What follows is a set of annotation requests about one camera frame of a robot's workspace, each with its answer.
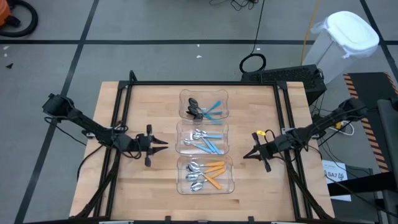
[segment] wooden table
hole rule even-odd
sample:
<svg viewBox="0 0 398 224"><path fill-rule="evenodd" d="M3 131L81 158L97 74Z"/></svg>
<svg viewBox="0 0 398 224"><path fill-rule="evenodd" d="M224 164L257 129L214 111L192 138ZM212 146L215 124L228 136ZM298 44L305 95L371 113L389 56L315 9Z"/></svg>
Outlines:
<svg viewBox="0 0 398 224"><path fill-rule="evenodd" d="M94 120L103 126L111 123L117 86L117 82L102 84ZM235 190L231 194L180 195L177 192L177 159L180 155L174 145L176 125L181 120L178 96L184 88L228 92L228 155L233 159L235 180ZM310 124L302 83L288 83L288 88L296 127ZM281 91L280 98L288 127ZM273 87L133 86L127 134L135 136L144 133L147 124L152 124L157 138L169 143L169 149L152 157L152 167L146 167L143 158L121 158L111 216L113 220L164 220L165 216L170 215L172 220L247 221L248 216L253 216L256 221L294 221L285 164L273 159L270 161L272 172L267 173L262 162L243 159L243 155L254 145L252 132L271 129L276 135L280 134ZM317 147L315 141L310 145ZM98 146L96 140L89 140L85 156ZM82 167L70 215L77 214L98 188L104 152L104 149L97 152ZM334 216L319 153L311 149L303 151L302 160L309 191L325 211ZM297 190L301 216L305 217L302 194ZM107 197L105 192L101 214L104 214Z"/></svg>

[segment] blue plastic handle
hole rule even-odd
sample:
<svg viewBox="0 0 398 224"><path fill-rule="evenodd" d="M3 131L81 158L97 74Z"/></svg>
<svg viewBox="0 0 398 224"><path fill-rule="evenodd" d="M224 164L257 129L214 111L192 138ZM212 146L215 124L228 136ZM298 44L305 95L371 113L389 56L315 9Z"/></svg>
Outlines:
<svg viewBox="0 0 398 224"><path fill-rule="evenodd" d="M211 149L211 152L216 152L216 149L213 148L213 145L211 144L211 142L205 138L202 138L203 141L206 143L206 145Z"/></svg>
<svg viewBox="0 0 398 224"><path fill-rule="evenodd" d="M210 111L214 110L217 106L221 105L221 101L217 101L206 113L209 113Z"/></svg>
<svg viewBox="0 0 398 224"><path fill-rule="evenodd" d="M208 112L208 113L206 113L206 114L210 114L210 115L220 115L220 114L223 114L223 112L222 112L222 111L214 111L214 112Z"/></svg>
<svg viewBox="0 0 398 224"><path fill-rule="evenodd" d="M206 148L205 146L201 146L201 145L195 145L195 146L196 146L197 148L199 148L199 149L205 151L205 152L213 153L213 151L212 151L211 149L208 149L208 148Z"/></svg>
<svg viewBox="0 0 398 224"><path fill-rule="evenodd" d="M210 115L206 114L205 112L203 112L202 109L200 109L200 111L203 113L203 115L205 115L205 117L207 119L209 119L213 124L221 124L221 121L218 120L214 120L214 118L212 118Z"/></svg>
<svg viewBox="0 0 398 224"><path fill-rule="evenodd" d="M215 135L207 134L204 136L204 138L218 138L219 139L219 138L223 138L223 136L220 134L215 134Z"/></svg>
<svg viewBox="0 0 398 224"><path fill-rule="evenodd" d="M217 146L216 146L214 143L212 143L211 141L209 141L209 142L210 142L210 144L213 146L213 149L217 152L217 154L221 155L222 153L221 153L221 151L217 148Z"/></svg>

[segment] white sticker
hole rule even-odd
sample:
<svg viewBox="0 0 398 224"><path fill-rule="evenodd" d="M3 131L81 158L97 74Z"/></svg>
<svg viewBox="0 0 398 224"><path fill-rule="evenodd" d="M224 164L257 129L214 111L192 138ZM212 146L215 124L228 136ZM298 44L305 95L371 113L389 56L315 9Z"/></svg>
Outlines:
<svg viewBox="0 0 398 224"><path fill-rule="evenodd" d="M348 180L347 171L345 171L346 164L341 163L341 162L332 162L332 161L322 160L322 165L323 165L323 170L324 170L325 175L327 175L330 179L334 180L335 182ZM328 184L333 183L333 181L330 179L326 178L326 183L328 183ZM343 200L346 202L351 201L350 195L333 196L330 198L335 199L335 200Z"/></svg>

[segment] yellow cable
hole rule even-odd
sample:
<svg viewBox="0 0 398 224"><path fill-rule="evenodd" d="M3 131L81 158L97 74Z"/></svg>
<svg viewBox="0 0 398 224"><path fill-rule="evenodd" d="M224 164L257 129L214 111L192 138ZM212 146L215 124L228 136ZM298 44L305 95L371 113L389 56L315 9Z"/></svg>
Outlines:
<svg viewBox="0 0 398 224"><path fill-rule="evenodd" d="M307 42L308 35L310 33L311 26L312 26L313 20L315 18L315 15L317 14L318 6L319 6L320 2L321 2L321 0L317 0L317 3L315 5L315 9L313 10L313 14L312 14L312 17L311 17L310 25L308 26L307 32L305 33L303 50L301 52L301 63L300 63L301 65L303 65L303 61L304 61L305 43Z"/></svg>

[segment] plastic bin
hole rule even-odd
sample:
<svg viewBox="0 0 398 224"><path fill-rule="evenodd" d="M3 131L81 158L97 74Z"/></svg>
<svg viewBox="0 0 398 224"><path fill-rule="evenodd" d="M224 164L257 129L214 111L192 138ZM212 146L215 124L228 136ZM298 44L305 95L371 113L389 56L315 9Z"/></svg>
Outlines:
<svg viewBox="0 0 398 224"><path fill-rule="evenodd" d="M322 69L325 84L344 73L357 59L376 51L379 36L356 14L336 12L315 24L313 33L320 33L303 65L315 64Z"/></svg>
<svg viewBox="0 0 398 224"><path fill-rule="evenodd" d="M195 138L197 129L200 131L206 131L209 137L221 137L221 138ZM199 145L199 147L205 147L210 151L204 151L194 145L185 144L184 140L188 139L190 143ZM211 151L211 148L205 141L213 143L218 151ZM223 123L221 125L212 124L195 124L189 121L180 121L177 123L177 140L175 142L175 150L182 155L203 155L203 156L217 156L226 154L229 151L228 145L228 124Z"/></svg>
<svg viewBox="0 0 398 224"><path fill-rule="evenodd" d="M200 190L192 191L191 186L194 181L188 181L186 179L187 174L190 171L187 170L187 165L194 161L198 164L208 164L211 162L219 162L223 161L225 163L224 168L225 172L221 175L214 177L213 179L217 181L221 185L221 189L217 189L214 185L209 183L208 181L203 183L203 187ZM201 167L201 172L212 168L212 167ZM218 156L218 157L187 157L181 156L177 161L177 170L178 170L178 179L177 179L177 191L180 194L229 194L233 192L235 189L235 183L233 180L233 163L232 158L229 156ZM218 170L214 172L207 173L208 176L212 176L218 172ZM198 176L197 181L203 181L205 178L202 175Z"/></svg>
<svg viewBox="0 0 398 224"><path fill-rule="evenodd" d="M195 117L188 113L188 107L191 106L190 98L198 103L198 113L205 114L203 119L194 119ZM180 92L180 117L196 123L221 124L222 119L229 115L228 110L228 92L225 90L218 91L190 91L182 90Z"/></svg>

